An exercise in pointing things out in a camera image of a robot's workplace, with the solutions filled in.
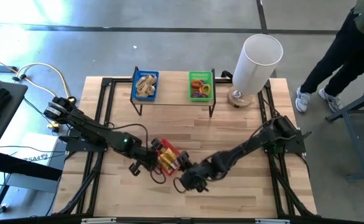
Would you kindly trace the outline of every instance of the blue basket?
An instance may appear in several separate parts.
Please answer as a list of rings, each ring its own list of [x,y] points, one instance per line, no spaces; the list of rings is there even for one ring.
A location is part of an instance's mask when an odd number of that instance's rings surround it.
[[[155,75],[157,77],[157,83],[154,85],[154,87],[156,88],[156,90],[154,90],[154,95],[152,96],[147,96],[147,97],[139,97],[136,96],[136,84],[139,81],[139,79],[141,77],[146,77],[148,75]],[[154,101],[156,100],[156,96],[157,96],[157,90],[158,90],[158,82],[159,82],[159,72],[155,72],[155,71],[137,71],[133,80],[133,87],[132,87],[132,98],[136,99],[136,100],[143,100],[143,101]]]

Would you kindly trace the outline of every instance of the white lamp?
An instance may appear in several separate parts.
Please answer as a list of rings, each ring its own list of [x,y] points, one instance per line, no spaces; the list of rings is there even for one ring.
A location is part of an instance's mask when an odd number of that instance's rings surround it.
[[[233,87],[228,92],[229,103],[236,108],[248,106],[266,84],[282,54],[282,46],[274,37],[256,34],[246,39],[233,74]]]

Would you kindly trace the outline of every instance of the white sneaker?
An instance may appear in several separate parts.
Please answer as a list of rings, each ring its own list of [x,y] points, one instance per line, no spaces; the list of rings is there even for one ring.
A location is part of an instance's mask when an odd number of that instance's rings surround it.
[[[300,113],[305,113],[310,100],[310,93],[301,93],[301,87],[296,90],[295,107]]]
[[[332,111],[336,112],[337,110],[340,110],[343,108],[339,95],[331,96],[331,95],[328,95],[324,91],[324,89],[321,89],[321,90],[319,90],[319,96],[329,104],[329,107]]]

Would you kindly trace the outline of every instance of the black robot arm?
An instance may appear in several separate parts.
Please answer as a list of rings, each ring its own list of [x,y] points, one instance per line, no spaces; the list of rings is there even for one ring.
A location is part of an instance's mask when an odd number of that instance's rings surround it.
[[[303,139],[307,136],[303,136],[287,116],[273,118],[260,128],[262,129],[257,135],[254,136],[255,131],[249,140],[234,149],[216,152],[199,164],[192,164],[188,159],[189,155],[184,152],[178,157],[178,162],[184,172],[179,179],[180,183],[186,190],[208,191],[207,181],[211,182],[224,178],[237,161],[247,154],[263,146],[279,148],[287,144],[289,146],[292,144],[301,145]]]
[[[67,137],[65,140],[83,141],[103,149],[112,147],[121,155],[137,160],[137,163],[129,168],[133,175],[140,173],[140,165],[148,171],[157,165],[157,153],[154,148],[142,147],[142,141],[132,134],[113,131],[112,128],[101,125],[65,98],[53,98],[44,115],[59,124],[69,124],[80,133],[80,136]]]

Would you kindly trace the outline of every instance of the gray floor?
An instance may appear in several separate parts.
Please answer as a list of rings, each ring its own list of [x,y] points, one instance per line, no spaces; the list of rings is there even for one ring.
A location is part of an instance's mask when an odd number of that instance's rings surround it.
[[[263,0],[270,29],[337,30],[354,0]],[[118,27],[260,28],[255,0],[189,1],[14,1],[0,0],[0,22]],[[161,32],[50,32],[24,31],[14,26],[0,30],[0,60],[21,67],[45,62],[64,75],[72,95],[81,95],[87,75],[131,75],[135,65],[148,70],[234,71],[241,46],[252,34]],[[295,89],[305,80],[333,41],[332,35],[274,35],[284,47],[277,70],[285,77],[294,100]],[[58,95],[63,95],[57,75],[44,67],[27,74]],[[7,74],[0,79],[10,80]],[[347,104],[364,92],[364,75],[342,94]],[[51,96],[33,86],[26,98],[41,111]],[[342,121],[327,123],[328,107],[314,94],[309,111],[296,113],[299,126],[313,131],[306,140],[307,160],[319,215],[364,221],[364,181],[348,184],[345,175],[358,172],[358,160]],[[28,131],[47,133],[46,121],[26,105],[17,112],[7,138]],[[5,202],[13,210],[0,218],[44,215],[53,194],[11,190]]]

